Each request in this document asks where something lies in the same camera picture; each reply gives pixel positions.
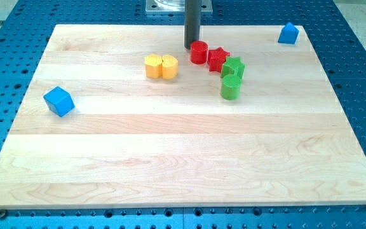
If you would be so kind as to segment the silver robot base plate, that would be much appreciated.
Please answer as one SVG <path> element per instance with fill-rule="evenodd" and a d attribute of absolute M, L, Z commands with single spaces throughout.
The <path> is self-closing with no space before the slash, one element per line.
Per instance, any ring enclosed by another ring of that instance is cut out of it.
<path fill-rule="evenodd" d="M 182 15 L 185 12 L 185 0 L 145 0 L 147 15 Z M 212 0 L 201 0 L 201 12 L 211 14 L 213 12 Z"/>

